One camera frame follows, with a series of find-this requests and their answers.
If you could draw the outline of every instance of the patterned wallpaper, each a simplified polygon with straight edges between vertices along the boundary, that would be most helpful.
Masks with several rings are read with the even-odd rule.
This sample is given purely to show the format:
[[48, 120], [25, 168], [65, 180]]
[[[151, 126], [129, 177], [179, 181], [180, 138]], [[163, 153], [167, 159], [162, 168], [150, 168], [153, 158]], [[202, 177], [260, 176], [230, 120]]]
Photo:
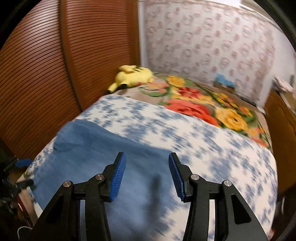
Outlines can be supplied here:
[[153, 71], [212, 84], [217, 73], [257, 102], [274, 64], [274, 32], [258, 15], [207, 1], [145, 1], [148, 64]]

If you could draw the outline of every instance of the red flower pattern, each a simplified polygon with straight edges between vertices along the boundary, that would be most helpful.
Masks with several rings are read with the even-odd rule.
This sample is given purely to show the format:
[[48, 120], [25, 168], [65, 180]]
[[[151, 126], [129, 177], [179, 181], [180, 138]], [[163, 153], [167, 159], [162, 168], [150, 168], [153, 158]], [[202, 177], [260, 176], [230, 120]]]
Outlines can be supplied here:
[[267, 147], [268, 146], [268, 144], [264, 140], [262, 140], [262, 139], [259, 139], [259, 138], [251, 138], [251, 140], [257, 142], [258, 144], [260, 144], [263, 147]]
[[202, 95], [198, 89], [193, 89], [189, 87], [179, 88], [178, 93], [182, 96], [196, 99], [198, 99]]
[[207, 107], [201, 104], [195, 104], [187, 100], [171, 99], [168, 101], [170, 105], [164, 105], [167, 109], [176, 111], [181, 114], [195, 116], [214, 126], [218, 125], [217, 120], [210, 115]]

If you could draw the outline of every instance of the floral blanket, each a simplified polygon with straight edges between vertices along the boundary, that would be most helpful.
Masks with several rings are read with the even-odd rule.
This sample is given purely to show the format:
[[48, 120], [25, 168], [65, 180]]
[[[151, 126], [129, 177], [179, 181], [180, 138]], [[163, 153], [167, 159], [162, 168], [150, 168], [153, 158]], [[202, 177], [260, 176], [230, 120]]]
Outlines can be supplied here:
[[271, 150], [263, 115], [254, 106], [218, 88], [155, 73], [154, 82], [120, 90], [116, 94], [162, 105], [212, 125], [232, 129]]

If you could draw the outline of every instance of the blue and white bedspread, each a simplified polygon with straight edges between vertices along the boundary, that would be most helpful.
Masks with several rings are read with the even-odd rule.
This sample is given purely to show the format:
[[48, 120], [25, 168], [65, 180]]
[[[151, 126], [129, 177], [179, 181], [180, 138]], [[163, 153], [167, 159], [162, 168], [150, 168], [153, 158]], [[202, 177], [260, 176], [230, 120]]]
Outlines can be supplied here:
[[[220, 129], [195, 117], [189, 117], [127, 97], [102, 97], [77, 119], [97, 123], [110, 132], [153, 147], [177, 153], [183, 164], [208, 181], [230, 180], [245, 198], [264, 231], [273, 221], [276, 195], [276, 162], [271, 152], [256, 142], [229, 129]], [[53, 139], [28, 168], [33, 176], [52, 152]], [[155, 240], [182, 240], [189, 204], [172, 197], [158, 226]], [[214, 238], [214, 202], [210, 203], [209, 238]]]

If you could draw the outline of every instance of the blue object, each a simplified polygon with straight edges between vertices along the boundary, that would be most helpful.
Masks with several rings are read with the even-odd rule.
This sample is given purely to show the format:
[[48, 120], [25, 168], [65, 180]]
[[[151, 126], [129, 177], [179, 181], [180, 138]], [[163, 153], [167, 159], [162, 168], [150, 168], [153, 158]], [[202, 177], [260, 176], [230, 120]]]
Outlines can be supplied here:
[[58, 132], [53, 152], [34, 170], [31, 189], [36, 201], [44, 209], [64, 181], [88, 181], [112, 164], [118, 152], [124, 152], [128, 162], [117, 198], [105, 203], [112, 240], [149, 240], [174, 201], [171, 151], [121, 137], [96, 123], [75, 120]]
[[26, 159], [16, 162], [15, 166], [16, 167], [28, 167], [31, 165], [31, 163], [32, 163], [32, 161], [29, 158], [26, 158]]
[[123, 153], [119, 159], [118, 165], [111, 180], [109, 199], [112, 202], [118, 195], [121, 180], [126, 168], [126, 155]]
[[181, 198], [181, 201], [183, 201], [185, 198], [184, 181], [179, 173], [174, 158], [172, 157], [172, 154], [168, 156], [168, 165], [170, 168], [177, 195], [179, 198]]
[[234, 88], [234, 84], [231, 81], [227, 80], [224, 75], [217, 74], [215, 80], [218, 83], [221, 83], [223, 85], [227, 85], [227, 86], [230, 86], [230, 87], [233, 87]]

